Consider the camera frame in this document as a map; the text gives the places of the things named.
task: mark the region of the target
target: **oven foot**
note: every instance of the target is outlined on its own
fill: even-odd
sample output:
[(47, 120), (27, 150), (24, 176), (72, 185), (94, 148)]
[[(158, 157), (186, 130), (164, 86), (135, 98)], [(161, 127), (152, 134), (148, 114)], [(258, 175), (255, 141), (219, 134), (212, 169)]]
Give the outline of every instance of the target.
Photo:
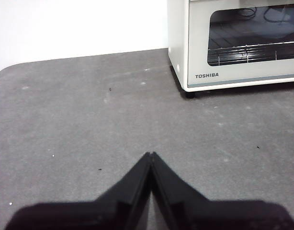
[(188, 99), (192, 99), (195, 97), (195, 92), (185, 92), (185, 97)]

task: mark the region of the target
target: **white toaster oven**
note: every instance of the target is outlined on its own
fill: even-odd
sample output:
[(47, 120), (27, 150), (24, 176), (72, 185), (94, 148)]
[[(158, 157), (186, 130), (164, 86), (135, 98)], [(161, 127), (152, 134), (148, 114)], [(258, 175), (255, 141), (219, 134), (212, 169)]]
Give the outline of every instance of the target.
[(168, 0), (186, 92), (294, 81), (294, 0)]

